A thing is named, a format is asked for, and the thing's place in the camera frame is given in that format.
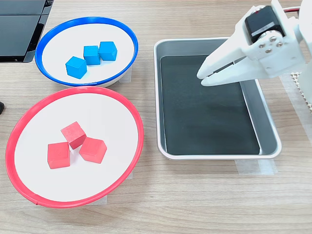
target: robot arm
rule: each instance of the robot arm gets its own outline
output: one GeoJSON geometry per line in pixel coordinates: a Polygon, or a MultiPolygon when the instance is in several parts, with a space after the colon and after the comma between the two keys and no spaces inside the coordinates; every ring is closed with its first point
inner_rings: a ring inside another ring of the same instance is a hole
{"type": "Polygon", "coordinates": [[[233,35],[203,62],[197,73],[201,84],[274,78],[304,64],[299,43],[304,39],[312,52],[310,9],[312,1],[303,0],[299,19],[288,19],[278,0],[272,0],[271,6],[253,6],[236,24],[233,35]]]}

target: wooden table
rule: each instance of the wooden table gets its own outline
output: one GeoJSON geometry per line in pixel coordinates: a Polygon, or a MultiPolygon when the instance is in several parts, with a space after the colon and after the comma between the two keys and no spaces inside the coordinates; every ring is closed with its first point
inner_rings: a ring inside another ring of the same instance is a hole
{"type": "MultiPolygon", "coordinates": [[[[300,1],[282,0],[283,7],[300,1]]],[[[275,175],[239,175],[234,161],[169,161],[156,147],[153,45],[160,39],[230,36],[258,0],[55,1],[45,32],[77,17],[105,16],[130,26],[139,40],[131,83],[111,88],[137,107],[145,143],[134,169],[107,205],[53,210],[22,197],[5,168],[5,148],[21,116],[65,87],[35,62],[0,64],[0,233],[311,234],[312,147],[276,78],[262,81],[283,143],[275,175]]]]}

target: wooden block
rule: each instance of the wooden block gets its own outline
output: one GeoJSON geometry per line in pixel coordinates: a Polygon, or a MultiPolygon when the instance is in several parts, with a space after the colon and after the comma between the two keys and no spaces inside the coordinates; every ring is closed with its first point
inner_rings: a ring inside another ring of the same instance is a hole
{"type": "Polygon", "coordinates": [[[113,41],[102,41],[99,45],[99,55],[103,61],[115,61],[117,48],[113,41]]]}
{"type": "Polygon", "coordinates": [[[87,137],[83,129],[77,122],[74,122],[66,128],[63,128],[61,132],[63,133],[64,137],[66,138],[72,149],[75,149],[78,146],[82,145],[87,137]]]}
{"type": "Polygon", "coordinates": [[[70,151],[68,142],[48,144],[48,164],[51,169],[69,167],[70,151]]]}
{"type": "Polygon", "coordinates": [[[87,137],[79,151],[84,160],[101,163],[107,147],[103,140],[87,137]]]}
{"type": "Polygon", "coordinates": [[[86,45],[83,48],[83,57],[87,65],[100,65],[101,58],[98,53],[97,45],[86,45]]]}
{"type": "Polygon", "coordinates": [[[81,79],[87,72],[86,60],[72,56],[65,64],[67,75],[81,79]]]}

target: black object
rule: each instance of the black object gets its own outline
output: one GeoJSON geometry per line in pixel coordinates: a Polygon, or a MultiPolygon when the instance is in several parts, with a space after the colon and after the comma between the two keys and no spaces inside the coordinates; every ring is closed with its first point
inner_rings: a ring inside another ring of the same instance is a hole
{"type": "Polygon", "coordinates": [[[196,74],[205,58],[170,56],[160,60],[167,152],[259,154],[240,84],[202,86],[196,74]]]}
{"type": "Polygon", "coordinates": [[[284,31],[271,6],[265,6],[259,11],[252,13],[245,19],[245,23],[253,43],[258,40],[261,34],[270,30],[276,30],[280,32],[283,37],[285,36],[284,31]]]}
{"type": "Polygon", "coordinates": [[[0,115],[1,115],[3,110],[4,110],[4,104],[2,102],[0,102],[0,115]]]}
{"type": "Polygon", "coordinates": [[[31,62],[54,0],[0,0],[0,62],[31,62]]]}

